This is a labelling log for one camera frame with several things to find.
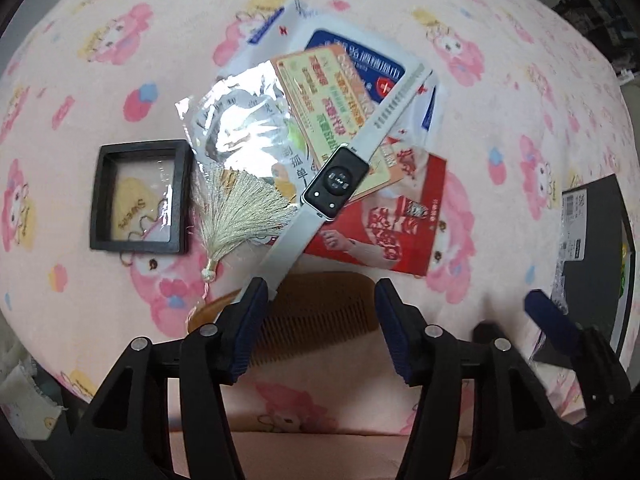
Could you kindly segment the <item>wooden comb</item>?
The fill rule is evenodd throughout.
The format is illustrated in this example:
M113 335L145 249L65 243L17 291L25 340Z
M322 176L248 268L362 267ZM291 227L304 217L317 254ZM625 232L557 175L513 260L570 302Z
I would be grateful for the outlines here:
M286 361L375 332L372 278L335 271L290 274L270 301L250 365Z

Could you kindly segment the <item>black storage box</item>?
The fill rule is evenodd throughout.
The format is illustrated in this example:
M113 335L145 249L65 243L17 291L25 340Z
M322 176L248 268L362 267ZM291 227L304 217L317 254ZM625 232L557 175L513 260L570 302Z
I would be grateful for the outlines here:
M614 174L562 194L561 239L551 300L579 327L600 330L619 356L634 296L636 248ZM569 368L540 337L534 360Z

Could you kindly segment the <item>red packet sachet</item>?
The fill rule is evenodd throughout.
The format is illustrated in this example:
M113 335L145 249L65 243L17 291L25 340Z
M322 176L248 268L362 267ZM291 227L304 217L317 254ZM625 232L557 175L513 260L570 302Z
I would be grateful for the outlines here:
M445 159L399 151L405 177L347 205L322 226L308 255L416 276L427 274L446 177Z

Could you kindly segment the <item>beige tassel bookmark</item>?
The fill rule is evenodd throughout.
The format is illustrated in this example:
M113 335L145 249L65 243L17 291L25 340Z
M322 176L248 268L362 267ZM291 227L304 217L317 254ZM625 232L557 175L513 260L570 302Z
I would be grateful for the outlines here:
M201 268L204 289L188 318L208 304L210 288L219 275L218 264L225 256L249 240L280 235L298 211L274 185L216 162L198 167L191 200L206 263Z

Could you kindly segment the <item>white smart watch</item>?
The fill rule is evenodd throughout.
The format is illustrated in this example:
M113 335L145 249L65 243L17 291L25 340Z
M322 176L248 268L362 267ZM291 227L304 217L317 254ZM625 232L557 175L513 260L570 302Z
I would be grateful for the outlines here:
M418 64L405 73L347 144L340 145L303 192L293 219L268 250L254 275L274 298L288 271L326 222L354 196L370 171L370 160L434 70Z

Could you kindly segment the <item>silver foil girl sticker pack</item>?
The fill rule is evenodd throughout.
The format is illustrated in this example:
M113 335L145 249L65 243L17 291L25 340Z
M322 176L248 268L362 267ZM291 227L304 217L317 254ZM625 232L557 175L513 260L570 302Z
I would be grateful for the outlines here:
M276 71L260 63L176 103L198 168L245 171L292 204L318 168Z

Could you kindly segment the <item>orange green card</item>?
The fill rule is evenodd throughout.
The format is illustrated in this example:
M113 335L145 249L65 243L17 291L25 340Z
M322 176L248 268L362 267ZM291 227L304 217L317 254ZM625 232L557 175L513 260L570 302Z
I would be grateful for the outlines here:
M290 203L322 165L349 143L374 112L375 105L344 47L338 44L270 58L284 113L274 185Z

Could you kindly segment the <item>blue white wipes pack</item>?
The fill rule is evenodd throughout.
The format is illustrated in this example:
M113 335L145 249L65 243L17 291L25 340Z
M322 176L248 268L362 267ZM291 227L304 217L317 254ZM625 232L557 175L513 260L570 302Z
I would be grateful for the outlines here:
M381 103L418 59L399 44L356 26L328 11L290 0L262 14L239 13L215 48L213 61L225 75L246 70L268 58L338 44L376 104ZM432 140L442 113L438 109L439 80L428 68L416 95L402 113L390 138L421 145Z

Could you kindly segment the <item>pink cartoon bedspread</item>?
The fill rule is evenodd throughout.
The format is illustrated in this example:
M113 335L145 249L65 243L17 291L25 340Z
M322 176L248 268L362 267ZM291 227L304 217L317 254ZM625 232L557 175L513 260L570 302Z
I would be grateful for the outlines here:
M225 75L213 61L227 27L288 1L60 0L2 72L1 309L65 393L38 419L54 478L192 479L180 344L241 298L279 235L225 256L208 304L188 318L206 263L192 148L182 255L90 248L96 160L108 144L189 144L176 103L244 72ZM427 274L305 249L288 275L388 278L404 304L457 338L449 478L637 478L639 389L627 367L639 335L639 161L611 64L536 0L302 1L396 42L418 59L409 72L425 64L442 92L427 146L394 142L393 126L344 208L405 177L402 148L447 166ZM636 248L622 353L588 327L569 368L537 362L544 333L524 299L534 289L551 299L562 194L611 174ZM399 479L420 393L396 373L380 323L327 349L249 365L221 388L242 479Z

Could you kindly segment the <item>black square display frame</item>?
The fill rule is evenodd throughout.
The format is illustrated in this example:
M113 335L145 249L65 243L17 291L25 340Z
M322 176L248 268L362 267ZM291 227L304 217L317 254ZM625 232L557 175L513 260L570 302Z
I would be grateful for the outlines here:
M90 248L184 254L192 166L185 140L102 146L93 181Z

